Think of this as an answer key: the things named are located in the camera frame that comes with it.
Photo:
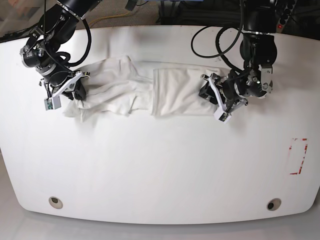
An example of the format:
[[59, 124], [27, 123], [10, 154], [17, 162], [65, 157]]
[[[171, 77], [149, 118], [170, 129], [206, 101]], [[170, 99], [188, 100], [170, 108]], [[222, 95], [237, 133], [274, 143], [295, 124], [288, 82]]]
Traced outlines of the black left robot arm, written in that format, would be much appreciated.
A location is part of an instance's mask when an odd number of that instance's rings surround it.
[[218, 95], [227, 106], [235, 106], [247, 97], [263, 98], [272, 91], [273, 64], [277, 58], [277, 47], [274, 33], [276, 32], [276, 1], [274, 0], [241, 0], [240, 24], [236, 38], [243, 36], [240, 44], [240, 55], [243, 68], [233, 65], [225, 54], [231, 50], [222, 50], [220, 37], [228, 30], [222, 27], [216, 35], [215, 47], [217, 54], [211, 58], [220, 57], [230, 68], [223, 80], [218, 77], [213, 80], [217, 85]]

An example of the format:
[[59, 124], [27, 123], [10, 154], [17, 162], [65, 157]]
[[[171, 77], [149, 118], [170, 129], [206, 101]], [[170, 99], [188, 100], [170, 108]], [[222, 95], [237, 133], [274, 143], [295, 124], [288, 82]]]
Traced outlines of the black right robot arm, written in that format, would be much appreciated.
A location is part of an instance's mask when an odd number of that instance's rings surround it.
[[[44, 11], [29, 34], [27, 43], [20, 50], [22, 63], [27, 68], [35, 68], [43, 77], [49, 98], [75, 77], [76, 73], [72, 68], [83, 63], [89, 55], [92, 34], [85, 17], [99, 3], [98, 0], [57, 1], [53, 7]], [[78, 61], [71, 62], [71, 55], [61, 51], [60, 47], [71, 39], [79, 22], [85, 27], [87, 45], [83, 56]]]

